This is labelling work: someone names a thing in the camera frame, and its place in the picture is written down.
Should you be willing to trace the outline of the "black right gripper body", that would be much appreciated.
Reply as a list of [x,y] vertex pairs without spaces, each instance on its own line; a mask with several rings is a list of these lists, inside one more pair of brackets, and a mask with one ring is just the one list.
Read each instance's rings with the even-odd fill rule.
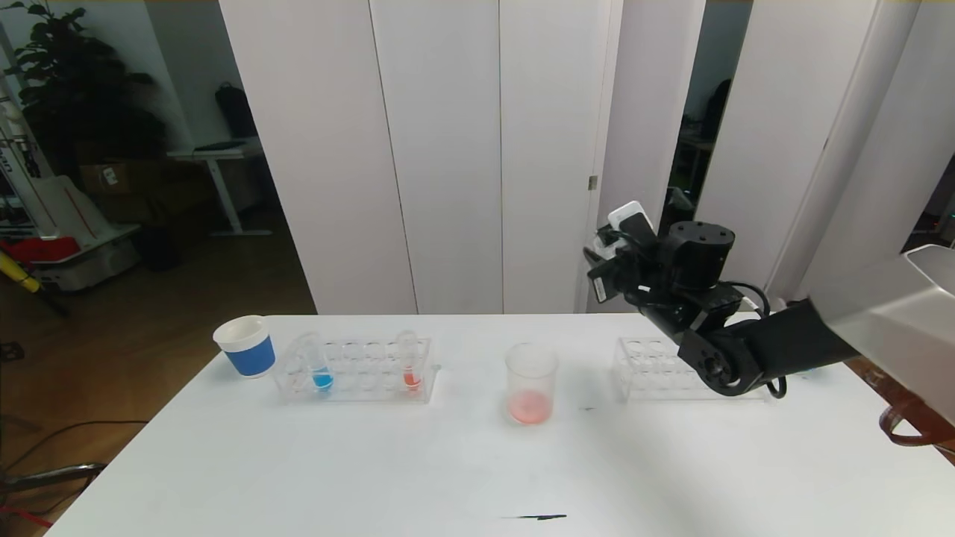
[[591,262],[587,278],[597,302],[603,304],[618,296],[632,295],[640,285],[640,268],[631,258],[614,257]]

